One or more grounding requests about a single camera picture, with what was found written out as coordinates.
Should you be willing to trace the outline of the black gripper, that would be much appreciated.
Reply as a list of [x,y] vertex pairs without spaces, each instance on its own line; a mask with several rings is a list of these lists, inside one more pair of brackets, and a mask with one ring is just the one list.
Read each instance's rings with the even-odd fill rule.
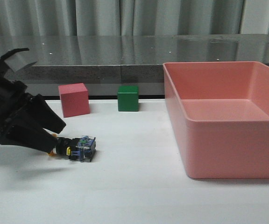
[[0,144],[50,153],[57,139],[47,131],[61,133],[65,122],[42,95],[27,94],[23,82],[6,79],[8,70],[8,66],[0,65]]

